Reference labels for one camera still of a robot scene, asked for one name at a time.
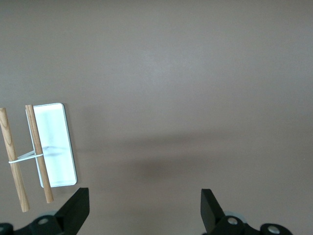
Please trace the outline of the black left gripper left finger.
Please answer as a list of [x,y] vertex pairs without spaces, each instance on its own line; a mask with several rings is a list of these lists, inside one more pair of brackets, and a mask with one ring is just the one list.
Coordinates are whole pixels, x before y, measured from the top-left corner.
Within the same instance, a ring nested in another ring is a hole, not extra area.
[[1,223],[2,235],[76,235],[89,215],[89,189],[79,188],[54,214],[43,215],[21,229]]

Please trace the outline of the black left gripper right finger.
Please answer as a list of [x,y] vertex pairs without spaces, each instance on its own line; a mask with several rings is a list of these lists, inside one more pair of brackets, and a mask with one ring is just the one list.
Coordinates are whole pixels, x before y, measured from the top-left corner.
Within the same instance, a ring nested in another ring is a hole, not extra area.
[[212,190],[201,190],[201,218],[207,235],[292,235],[284,226],[272,223],[254,229],[235,215],[226,215]]

